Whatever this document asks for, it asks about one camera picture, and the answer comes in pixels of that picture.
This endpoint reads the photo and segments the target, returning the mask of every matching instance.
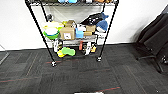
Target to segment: cardboard box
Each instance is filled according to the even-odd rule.
[[[86,25],[86,31],[95,32],[96,25]]]
[[[75,39],[75,29],[72,27],[63,27],[60,30],[62,40],[74,40]]]
[[[76,23],[75,23],[74,20],[69,20],[69,21],[66,23],[65,27],[73,27],[73,28],[76,28]]]

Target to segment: teal item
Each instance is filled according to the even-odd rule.
[[[84,32],[83,31],[78,31],[78,29],[76,28],[76,38],[83,38]]]
[[[76,3],[77,0],[68,0],[69,3]]]
[[[60,3],[65,3],[65,0],[58,0]]]

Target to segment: shelf caster wheel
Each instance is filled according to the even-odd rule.
[[[101,57],[98,57],[98,58],[97,58],[97,61],[100,62],[100,61],[101,61]]]
[[[57,64],[56,64],[56,62],[52,62],[51,65],[54,67],[54,66],[56,66]]]

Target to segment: floor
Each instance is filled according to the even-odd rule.
[[[142,53],[135,44],[106,45],[97,62],[100,49],[64,59],[52,52],[55,67],[46,49],[9,51],[0,65],[0,94],[168,94],[168,75],[152,59],[136,60]]]

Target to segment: green container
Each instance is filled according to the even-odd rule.
[[[47,33],[46,33],[45,31],[43,32],[43,34],[44,34],[47,38],[49,38],[50,40],[54,40],[54,39],[58,38],[59,33],[60,33],[59,30],[58,30],[58,32],[57,32],[56,34],[54,34],[54,35],[47,35]]]

